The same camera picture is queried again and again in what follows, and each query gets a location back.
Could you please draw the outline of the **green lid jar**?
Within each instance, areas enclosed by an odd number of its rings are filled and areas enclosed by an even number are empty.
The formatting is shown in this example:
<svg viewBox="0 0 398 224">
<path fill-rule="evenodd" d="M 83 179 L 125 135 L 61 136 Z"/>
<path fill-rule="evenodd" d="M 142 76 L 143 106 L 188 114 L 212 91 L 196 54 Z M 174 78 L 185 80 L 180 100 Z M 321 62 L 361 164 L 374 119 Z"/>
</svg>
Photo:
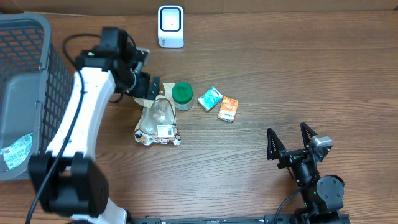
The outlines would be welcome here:
<svg viewBox="0 0 398 224">
<path fill-rule="evenodd" d="M 188 83 L 177 83 L 172 88 L 172 98 L 176 109 L 189 110 L 193 106 L 193 89 Z"/>
</svg>

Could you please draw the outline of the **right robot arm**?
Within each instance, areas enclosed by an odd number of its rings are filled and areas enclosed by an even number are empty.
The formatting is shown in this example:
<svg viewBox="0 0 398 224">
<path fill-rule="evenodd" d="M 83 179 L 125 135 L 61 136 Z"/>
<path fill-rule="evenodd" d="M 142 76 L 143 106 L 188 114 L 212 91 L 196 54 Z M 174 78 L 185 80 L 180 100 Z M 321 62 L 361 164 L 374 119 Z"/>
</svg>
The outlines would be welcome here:
<svg viewBox="0 0 398 224">
<path fill-rule="evenodd" d="M 349 223 L 342 215 L 345 183 L 337 175 L 320 176 L 317 164 L 322 162 L 333 147 L 331 137 L 319 135 L 306 123 L 300 124 L 303 148 L 288 151 L 272 128 L 267 129 L 267 159 L 278 160 L 279 169 L 287 169 L 298 189 L 289 195 L 273 215 L 266 216 L 269 223 Z M 281 215 L 283 207 L 300 194 L 304 207 L 291 215 Z"/>
</svg>

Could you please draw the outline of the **orange tissue pack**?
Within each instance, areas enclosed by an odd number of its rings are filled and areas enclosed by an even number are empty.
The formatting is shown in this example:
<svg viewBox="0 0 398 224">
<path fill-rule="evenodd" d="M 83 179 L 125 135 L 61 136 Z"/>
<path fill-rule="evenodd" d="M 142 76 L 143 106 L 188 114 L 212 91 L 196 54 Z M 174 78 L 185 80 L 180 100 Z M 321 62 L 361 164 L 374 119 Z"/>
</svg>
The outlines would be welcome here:
<svg viewBox="0 0 398 224">
<path fill-rule="evenodd" d="M 238 100 L 224 96 L 218 113 L 218 119 L 232 123 L 235 120 L 237 108 Z"/>
</svg>

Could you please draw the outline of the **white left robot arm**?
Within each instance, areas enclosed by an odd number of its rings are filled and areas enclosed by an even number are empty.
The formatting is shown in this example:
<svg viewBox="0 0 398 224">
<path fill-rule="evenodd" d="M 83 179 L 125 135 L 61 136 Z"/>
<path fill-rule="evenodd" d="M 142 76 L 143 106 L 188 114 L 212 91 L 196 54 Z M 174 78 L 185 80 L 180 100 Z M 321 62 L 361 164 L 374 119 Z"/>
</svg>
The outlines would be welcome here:
<svg viewBox="0 0 398 224">
<path fill-rule="evenodd" d="M 71 60 L 74 83 L 63 119 L 45 152 L 29 159 L 32 205 L 73 223 L 131 223 L 131 214 L 111 201 L 95 163 L 97 135 L 113 94 L 154 100 L 160 79 L 143 71 L 149 50 L 125 30 L 105 27 L 99 39 Z"/>
</svg>

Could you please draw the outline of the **large teal wipes pack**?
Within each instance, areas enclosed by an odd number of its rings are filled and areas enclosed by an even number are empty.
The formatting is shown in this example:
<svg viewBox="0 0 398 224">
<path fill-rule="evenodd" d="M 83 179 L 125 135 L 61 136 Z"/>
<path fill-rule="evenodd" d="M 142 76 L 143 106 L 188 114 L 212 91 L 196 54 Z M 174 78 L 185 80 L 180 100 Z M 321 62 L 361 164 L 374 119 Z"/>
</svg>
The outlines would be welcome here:
<svg viewBox="0 0 398 224">
<path fill-rule="evenodd" d="M 9 170 L 21 165 L 28 157 L 33 144 L 33 134 L 26 134 L 8 147 L 1 149 L 1 155 Z"/>
</svg>

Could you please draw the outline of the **brown snack bag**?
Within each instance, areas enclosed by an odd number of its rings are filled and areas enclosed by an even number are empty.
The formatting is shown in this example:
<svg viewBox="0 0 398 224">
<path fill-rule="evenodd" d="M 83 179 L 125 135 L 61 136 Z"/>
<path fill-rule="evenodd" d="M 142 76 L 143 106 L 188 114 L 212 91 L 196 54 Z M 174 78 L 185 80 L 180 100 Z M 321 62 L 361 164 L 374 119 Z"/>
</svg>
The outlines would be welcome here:
<svg viewBox="0 0 398 224">
<path fill-rule="evenodd" d="M 174 83 L 162 83 L 155 100 L 134 98 L 143 106 L 135 127 L 134 139 L 145 146 L 162 144 L 179 146 L 181 135 L 177 127 L 176 107 L 172 98 Z"/>
</svg>

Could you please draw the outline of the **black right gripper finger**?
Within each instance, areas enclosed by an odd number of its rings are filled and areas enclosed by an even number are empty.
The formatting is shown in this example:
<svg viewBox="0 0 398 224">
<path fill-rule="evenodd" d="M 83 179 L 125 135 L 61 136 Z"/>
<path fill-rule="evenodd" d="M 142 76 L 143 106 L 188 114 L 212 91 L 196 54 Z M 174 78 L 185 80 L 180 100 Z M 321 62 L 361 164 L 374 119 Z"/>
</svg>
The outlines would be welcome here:
<svg viewBox="0 0 398 224">
<path fill-rule="evenodd" d="M 315 140 L 318 134 L 311 129 L 305 122 L 300 124 L 300 129 L 302 133 L 303 144 L 306 148 L 314 147 Z"/>
<path fill-rule="evenodd" d="M 267 159 L 280 159 L 286 152 L 285 146 L 282 144 L 277 134 L 272 128 L 267 129 Z"/>
</svg>

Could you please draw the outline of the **small teal tissue pack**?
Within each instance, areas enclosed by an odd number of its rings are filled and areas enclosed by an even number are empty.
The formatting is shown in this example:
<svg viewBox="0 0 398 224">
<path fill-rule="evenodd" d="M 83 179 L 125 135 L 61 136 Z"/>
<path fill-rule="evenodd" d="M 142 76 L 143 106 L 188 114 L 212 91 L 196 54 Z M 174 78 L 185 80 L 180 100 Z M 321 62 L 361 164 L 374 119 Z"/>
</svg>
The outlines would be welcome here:
<svg viewBox="0 0 398 224">
<path fill-rule="evenodd" d="M 203 96 L 198 98 L 198 102 L 202 105 L 205 111 L 210 111 L 222 99 L 223 95 L 214 86 L 212 86 Z"/>
</svg>

